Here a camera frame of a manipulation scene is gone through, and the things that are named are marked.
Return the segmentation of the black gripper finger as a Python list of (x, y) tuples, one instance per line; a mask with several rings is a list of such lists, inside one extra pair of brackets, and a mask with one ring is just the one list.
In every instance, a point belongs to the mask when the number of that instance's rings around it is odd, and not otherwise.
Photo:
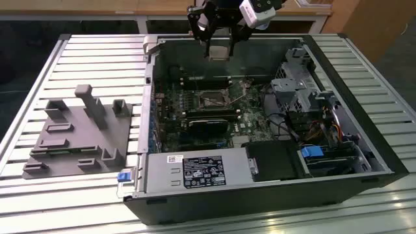
[(230, 31), (229, 57), (231, 57), (235, 43), (246, 41), (250, 36), (250, 27), (246, 25), (241, 14), (230, 14), (227, 18), (227, 28)]
[(203, 10), (201, 6), (190, 5), (186, 7), (186, 18), (191, 31), (193, 38), (198, 42), (205, 43), (203, 57), (209, 56), (210, 38), (215, 30), (215, 23), (213, 22), (210, 26), (199, 26), (199, 16)]

